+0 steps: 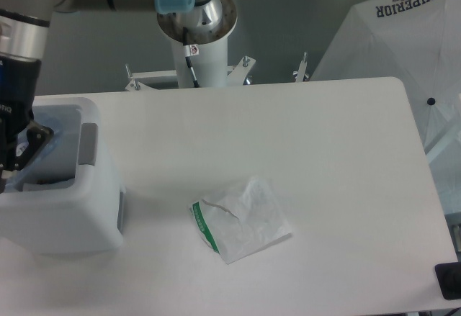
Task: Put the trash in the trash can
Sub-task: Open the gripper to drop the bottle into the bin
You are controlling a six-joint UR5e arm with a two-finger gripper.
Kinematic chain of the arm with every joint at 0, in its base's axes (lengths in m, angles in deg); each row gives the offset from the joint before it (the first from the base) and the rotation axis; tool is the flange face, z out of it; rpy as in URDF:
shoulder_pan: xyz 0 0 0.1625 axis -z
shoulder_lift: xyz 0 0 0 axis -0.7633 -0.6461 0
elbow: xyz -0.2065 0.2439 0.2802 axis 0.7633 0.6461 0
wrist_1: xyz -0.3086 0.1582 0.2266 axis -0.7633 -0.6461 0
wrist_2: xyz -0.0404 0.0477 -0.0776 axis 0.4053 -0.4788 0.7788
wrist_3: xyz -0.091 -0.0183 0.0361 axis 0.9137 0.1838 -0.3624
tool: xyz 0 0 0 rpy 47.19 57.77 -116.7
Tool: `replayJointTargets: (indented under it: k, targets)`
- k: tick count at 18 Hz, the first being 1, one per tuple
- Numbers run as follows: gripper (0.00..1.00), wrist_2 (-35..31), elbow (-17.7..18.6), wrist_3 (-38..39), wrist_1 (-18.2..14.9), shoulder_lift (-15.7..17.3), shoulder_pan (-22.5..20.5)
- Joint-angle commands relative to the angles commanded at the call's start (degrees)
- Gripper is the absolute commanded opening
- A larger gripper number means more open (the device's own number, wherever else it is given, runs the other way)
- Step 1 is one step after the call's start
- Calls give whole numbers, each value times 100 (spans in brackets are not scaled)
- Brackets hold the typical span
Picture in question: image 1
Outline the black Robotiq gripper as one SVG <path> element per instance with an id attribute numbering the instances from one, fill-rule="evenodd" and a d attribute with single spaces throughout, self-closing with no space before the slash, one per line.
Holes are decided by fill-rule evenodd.
<path id="1" fill-rule="evenodd" d="M 18 60 L 1 55 L 1 149 L 6 150 L 20 133 L 14 149 L 15 171 L 33 163 L 54 137 L 51 127 L 32 120 L 32 103 L 41 65 L 40 60 Z M 14 171 L 1 165 L 1 194 L 13 175 Z"/>

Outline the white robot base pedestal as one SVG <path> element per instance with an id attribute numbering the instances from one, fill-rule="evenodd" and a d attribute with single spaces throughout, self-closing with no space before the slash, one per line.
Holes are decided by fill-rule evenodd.
<path id="1" fill-rule="evenodd" d="M 158 14 L 171 44 L 179 88 L 224 87 L 228 37 L 237 22 L 233 0 L 210 0 L 187 13 Z"/>

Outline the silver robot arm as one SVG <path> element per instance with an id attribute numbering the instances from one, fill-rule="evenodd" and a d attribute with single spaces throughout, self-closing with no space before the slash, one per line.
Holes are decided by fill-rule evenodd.
<path id="1" fill-rule="evenodd" d="M 28 167 L 54 132 L 32 104 L 54 12 L 187 13 L 209 0 L 1 0 L 1 187 Z"/>

